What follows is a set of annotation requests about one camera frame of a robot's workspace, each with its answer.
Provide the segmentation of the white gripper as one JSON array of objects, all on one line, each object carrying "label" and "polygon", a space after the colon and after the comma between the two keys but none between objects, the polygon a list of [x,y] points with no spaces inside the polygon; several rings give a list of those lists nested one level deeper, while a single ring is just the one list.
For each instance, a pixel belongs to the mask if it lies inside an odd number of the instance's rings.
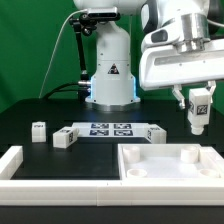
[{"label": "white gripper", "polygon": [[139,83],[143,90],[172,87],[172,94],[185,108],[182,86],[207,82],[208,103],[213,103],[216,90],[214,80],[224,79],[224,39],[216,39],[204,44],[205,49],[198,52],[180,54],[177,48],[168,43],[153,43],[147,34],[141,45],[142,57],[139,65]]}]

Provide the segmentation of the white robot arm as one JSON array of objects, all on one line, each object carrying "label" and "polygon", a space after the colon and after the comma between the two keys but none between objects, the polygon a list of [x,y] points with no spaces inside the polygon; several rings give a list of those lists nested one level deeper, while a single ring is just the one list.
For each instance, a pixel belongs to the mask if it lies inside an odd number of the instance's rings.
[{"label": "white robot arm", "polygon": [[[221,40],[213,40],[224,14],[221,0],[73,0],[82,12],[81,31],[97,34],[97,68],[86,102],[119,110],[140,101],[135,88],[171,88],[181,107],[181,87],[205,82],[199,94],[210,100],[215,82],[224,78]],[[130,35],[116,21],[141,16],[145,37],[139,77],[130,71]]]}]

